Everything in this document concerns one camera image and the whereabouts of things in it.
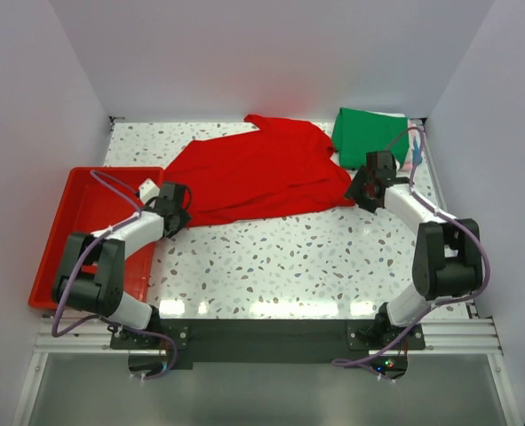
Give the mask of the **red t shirt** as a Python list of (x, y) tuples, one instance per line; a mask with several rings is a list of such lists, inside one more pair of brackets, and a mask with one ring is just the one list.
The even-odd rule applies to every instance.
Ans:
[(165, 168), (191, 192), (190, 226), (352, 207), (352, 179), (333, 162), (330, 137), (307, 121), (249, 114), (256, 130), (193, 140)]

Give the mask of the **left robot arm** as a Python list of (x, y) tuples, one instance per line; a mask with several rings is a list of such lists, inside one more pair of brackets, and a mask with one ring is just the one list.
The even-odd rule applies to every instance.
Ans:
[(92, 233), (72, 233), (60, 259), (52, 298), (57, 304), (51, 334), (62, 337), (92, 319), (112, 332), (130, 335), (142, 348), (175, 350), (163, 335), (158, 310), (124, 290), (125, 261), (145, 246), (173, 237), (191, 219), (192, 193), (187, 185), (145, 181), (136, 194), (139, 205), (105, 181), (108, 190), (125, 199), (134, 212), (114, 225)]

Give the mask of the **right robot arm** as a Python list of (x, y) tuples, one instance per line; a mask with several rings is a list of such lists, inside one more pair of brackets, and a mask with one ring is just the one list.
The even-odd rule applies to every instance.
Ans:
[(478, 224), (439, 210), (397, 170), (391, 152), (368, 153), (346, 191), (346, 198), (360, 209), (386, 209), (416, 234), (412, 283), (382, 304), (374, 320), (347, 329), (349, 343), (357, 350), (394, 348), (440, 303), (455, 303), (483, 284)]

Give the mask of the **pink folded t shirt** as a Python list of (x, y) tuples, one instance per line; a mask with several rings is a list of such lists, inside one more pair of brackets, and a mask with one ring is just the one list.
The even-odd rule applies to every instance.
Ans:
[(402, 165), (402, 170), (411, 171), (412, 167), (413, 167), (413, 153), (408, 152), (405, 158), (404, 164)]

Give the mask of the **green folded t shirt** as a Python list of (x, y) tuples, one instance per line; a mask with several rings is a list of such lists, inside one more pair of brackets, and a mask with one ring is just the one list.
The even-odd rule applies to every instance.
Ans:
[(401, 133), (390, 151), (401, 166), (410, 150), (409, 120), (406, 116), (380, 114), (341, 107), (336, 117), (331, 142), (345, 169), (359, 169), (366, 164), (367, 153), (383, 151)]

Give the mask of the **teal folded t shirt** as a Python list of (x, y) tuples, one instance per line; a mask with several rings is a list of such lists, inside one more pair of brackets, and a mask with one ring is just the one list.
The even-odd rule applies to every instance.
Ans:
[(421, 140), (420, 136), (415, 136), (413, 138), (413, 148), (412, 148), (412, 163), (420, 164), (422, 162), (422, 154), (420, 150)]

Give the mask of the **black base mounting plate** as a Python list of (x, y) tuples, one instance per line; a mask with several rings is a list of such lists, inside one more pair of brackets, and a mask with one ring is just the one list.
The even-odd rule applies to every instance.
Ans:
[(146, 373), (172, 361), (175, 351), (180, 370), (199, 363), (329, 364), (365, 358), (402, 331), (372, 319), (163, 319), (161, 327), (172, 344), (121, 331), (110, 348), (128, 351), (129, 369)]

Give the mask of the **aluminium frame rail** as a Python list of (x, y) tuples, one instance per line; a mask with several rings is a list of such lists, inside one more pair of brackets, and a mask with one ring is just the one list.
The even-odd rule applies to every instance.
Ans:
[[(180, 351), (211, 349), (239, 351), (308, 347), (330, 351), (332, 357), (352, 357), (377, 351), (444, 355), (498, 355), (502, 351), (490, 319), (425, 319), (409, 332), (398, 328), (370, 336), (370, 319), (165, 319), (163, 334)], [(34, 349), (47, 353), (104, 353), (129, 351), (148, 354), (162, 347), (157, 337), (114, 330), (89, 320), (70, 333), (55, 337), (43, 319)]]

